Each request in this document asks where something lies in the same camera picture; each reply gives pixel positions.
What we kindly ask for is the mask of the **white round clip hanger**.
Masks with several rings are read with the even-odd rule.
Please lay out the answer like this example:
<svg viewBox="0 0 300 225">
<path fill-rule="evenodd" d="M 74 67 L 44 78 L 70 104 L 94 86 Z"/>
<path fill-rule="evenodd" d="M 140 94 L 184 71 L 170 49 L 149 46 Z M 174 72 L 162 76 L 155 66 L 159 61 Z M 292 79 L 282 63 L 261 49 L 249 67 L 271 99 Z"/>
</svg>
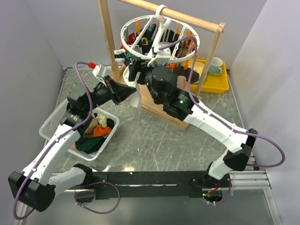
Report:
<svg viewBox="0 0 300 225">
<path fill-rule="evenodd" d="M 153 15 L 144 15 L 128 21 L 121 28 L 123 50 L 133 60 L 150 61 L 152 47 L 169 48 L 171 58 L 166 65 L 188 61 L 197 55 L 201 40 L 197 32 L 182 19 L 163 15 L 165 5 L 154 7 Z"/>
</svg>

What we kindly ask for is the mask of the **white sock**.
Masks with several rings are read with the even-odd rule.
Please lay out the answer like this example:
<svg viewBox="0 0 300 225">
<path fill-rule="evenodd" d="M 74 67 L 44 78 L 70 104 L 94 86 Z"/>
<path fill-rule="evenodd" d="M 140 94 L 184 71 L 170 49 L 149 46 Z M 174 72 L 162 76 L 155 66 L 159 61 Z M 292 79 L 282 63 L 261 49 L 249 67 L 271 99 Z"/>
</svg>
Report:
<svg viewBox="0 0 300 225">
<path fill-rule="evenodd" d="M 134 92 L 131 96 L 128 97 L 129 103 L 134 108 L 141 108 L 142 105 L 142 97 L 140 94 L 140 87 L 137 81 L 129 81 L 129 66 L 127 66 L 123 72 L 123 80 L 125 84 L 129 87 L 133 87 L 136 89 L 136 92 Z"/>
</svg>

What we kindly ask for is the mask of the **pale pink sock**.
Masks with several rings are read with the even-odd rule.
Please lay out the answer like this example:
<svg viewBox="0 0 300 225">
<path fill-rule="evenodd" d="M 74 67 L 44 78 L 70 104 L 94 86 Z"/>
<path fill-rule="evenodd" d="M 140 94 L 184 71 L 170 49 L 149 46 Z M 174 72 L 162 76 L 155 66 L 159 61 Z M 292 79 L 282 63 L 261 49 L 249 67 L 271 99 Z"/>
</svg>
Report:
<svg viewBox="0 0 300 225">
<path fill-rule="evenodd" d="M 186 80 L 185 76 L 179 75 L 177 77 L 177 87 L 181 90 L 188 91 L 188 88 L 190 87 L 189 82 Z"/>
</svg>

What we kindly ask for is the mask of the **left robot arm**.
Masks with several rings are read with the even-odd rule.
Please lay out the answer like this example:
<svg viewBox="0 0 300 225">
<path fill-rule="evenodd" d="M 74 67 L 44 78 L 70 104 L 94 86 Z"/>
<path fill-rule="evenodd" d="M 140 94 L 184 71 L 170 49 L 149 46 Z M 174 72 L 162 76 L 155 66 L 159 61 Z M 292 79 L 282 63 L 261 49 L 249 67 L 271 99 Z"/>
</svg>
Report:
<svg viewBox="0 0 300 225">
<path fill-rule="evenodd" d="M 70 147 L 78 141 L 92 121 L 92 110 L 112 100 L 116 105 L 135 93 L 135 87 L 115 82 L 105 76 L 93 91 L 84 83 L 75 84 L 67 97 L 67 107 L 54 135 L 39 155 L 22 172 L 12 172 L 8 182 L 16 202 L 39 212 L 45 211 L 54 198 L 79 185 L 89 188 L 92 169 L 76 164 L 57 178 L 52 173 Z"/>
</svg>

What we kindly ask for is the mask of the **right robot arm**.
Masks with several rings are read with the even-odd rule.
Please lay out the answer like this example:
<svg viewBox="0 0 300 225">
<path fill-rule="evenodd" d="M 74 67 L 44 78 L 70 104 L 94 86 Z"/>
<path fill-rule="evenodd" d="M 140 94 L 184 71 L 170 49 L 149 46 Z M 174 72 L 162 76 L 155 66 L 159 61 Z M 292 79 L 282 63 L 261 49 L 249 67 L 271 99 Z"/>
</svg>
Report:
<svg viewBox="0 0 300 225">
<path fill-rule="evenodd" d="M 164 112 L 203 130 L 226 147 L 200 178 L 202 187 L 213 188 L 230 172 L 245 170 L 256 130 L 245 130 L 215 114 L 187 90 L 179 88 L 179 76 L 167 66 L 148 67 L 137 60 L 127 66 L 123 78 L 135 88 L 145 85 L 153 102 L 162 105 Z"/>
</svg>

